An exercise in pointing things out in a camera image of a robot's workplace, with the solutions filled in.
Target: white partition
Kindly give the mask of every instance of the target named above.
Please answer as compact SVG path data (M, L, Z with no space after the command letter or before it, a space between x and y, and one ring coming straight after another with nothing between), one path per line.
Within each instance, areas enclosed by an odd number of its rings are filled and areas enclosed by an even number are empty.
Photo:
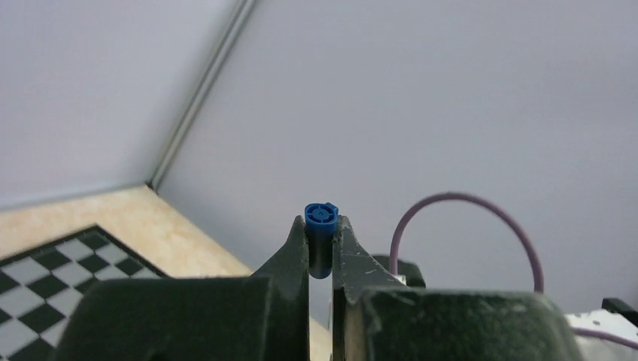
M0 208L147 180L237 3L0 2Z
M635 34L631 0L262 2L159 193L254 268L309 202L386 253L413 202L476 193L524 226L565 311L638 306ZM430 287L532 288L471 205L423 211L400 255Z

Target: dark blue cylinder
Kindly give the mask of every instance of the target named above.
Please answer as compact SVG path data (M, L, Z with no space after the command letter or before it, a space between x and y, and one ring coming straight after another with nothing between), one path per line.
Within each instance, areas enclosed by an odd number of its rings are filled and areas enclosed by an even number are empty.
M333 270L333 237L337 232L339 209L330 203L305 206L305 234L308 238L310 275L323 279Z

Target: metal corner post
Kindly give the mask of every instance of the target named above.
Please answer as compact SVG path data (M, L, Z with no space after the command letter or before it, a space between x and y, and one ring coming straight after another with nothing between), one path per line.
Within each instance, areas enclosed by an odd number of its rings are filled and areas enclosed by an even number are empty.
M164 147L159 162L153 171L153 175L147 182L147 185L154 190L158 191L166 172L169 170L171 164L175 160L175 156L179 148L181 147L186 134L190 127L193 125L193 121L197 118L199 110L202 108L208 91L211 89L213 83L217 79L217 76L222 69L224 61L228 57L232 46L234 45L237 37L242 31L248 16L253 10L257 0L241 0L237 6L235 13L232 15L231 20L228 22L226 31L220 41L219 45L212 52L210 61L206 65L206 69L202 75L202 78L197 83L197 87L193 92L192 97L188 101L184 112L182 113L179 122L177 123L174 132L171 134L168 143Z

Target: checkerboard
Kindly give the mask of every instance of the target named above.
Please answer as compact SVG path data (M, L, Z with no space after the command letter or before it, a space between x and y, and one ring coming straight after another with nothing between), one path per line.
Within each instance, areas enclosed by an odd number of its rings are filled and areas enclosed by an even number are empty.
M0 260L0 359L46 360L95 282L165 276L99 226Z

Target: wooden table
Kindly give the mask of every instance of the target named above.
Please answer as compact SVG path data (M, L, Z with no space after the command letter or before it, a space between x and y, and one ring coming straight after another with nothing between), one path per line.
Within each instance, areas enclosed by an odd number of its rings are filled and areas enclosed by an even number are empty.
M172 277L239 276L251 270L147 187L0 213L0 257L99 224ZM310 354L327 361L328 331L310 320Z

